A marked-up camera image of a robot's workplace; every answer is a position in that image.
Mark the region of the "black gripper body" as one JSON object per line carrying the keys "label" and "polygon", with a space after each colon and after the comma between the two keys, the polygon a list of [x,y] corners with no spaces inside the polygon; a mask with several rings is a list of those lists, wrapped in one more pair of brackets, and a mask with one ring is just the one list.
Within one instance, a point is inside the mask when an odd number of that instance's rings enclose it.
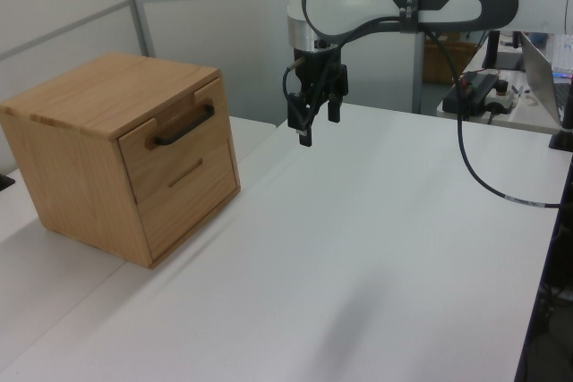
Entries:
{"label": "black gripper body", "polygon": [[315,90],[325,74],[319,96],[321,106],[328,100],[342,103],[347,94],[347,70],[341,63],[341,51],[338,47],[320,51],[303,51],[294,49],[295,60],[303,58],[304,62],[297,66],[295,75],[301,82],[300,96],[305,105],[310,105],[314,99]]}

